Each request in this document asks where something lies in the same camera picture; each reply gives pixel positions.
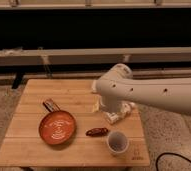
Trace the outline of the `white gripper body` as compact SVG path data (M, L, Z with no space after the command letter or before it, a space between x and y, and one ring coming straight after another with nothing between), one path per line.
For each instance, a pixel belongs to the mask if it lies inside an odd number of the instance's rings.
M111 125L129 116L135 108L135 103L125 101L122 101L117 107L100 105L100 110L104 113L105 119Z

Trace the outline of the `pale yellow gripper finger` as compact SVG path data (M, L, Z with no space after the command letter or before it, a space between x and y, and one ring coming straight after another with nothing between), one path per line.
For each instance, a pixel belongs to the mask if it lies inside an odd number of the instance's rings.
M98 96L96 102L92 106L92 112L93 113L99 111L99 100L100 100L100 97Z

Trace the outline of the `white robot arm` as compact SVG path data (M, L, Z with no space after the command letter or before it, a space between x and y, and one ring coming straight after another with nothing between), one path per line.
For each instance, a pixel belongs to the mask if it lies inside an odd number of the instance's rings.
M92 84L99 108L119 113L125 101L191 116L191 78L134 79L125 64L114 65Z

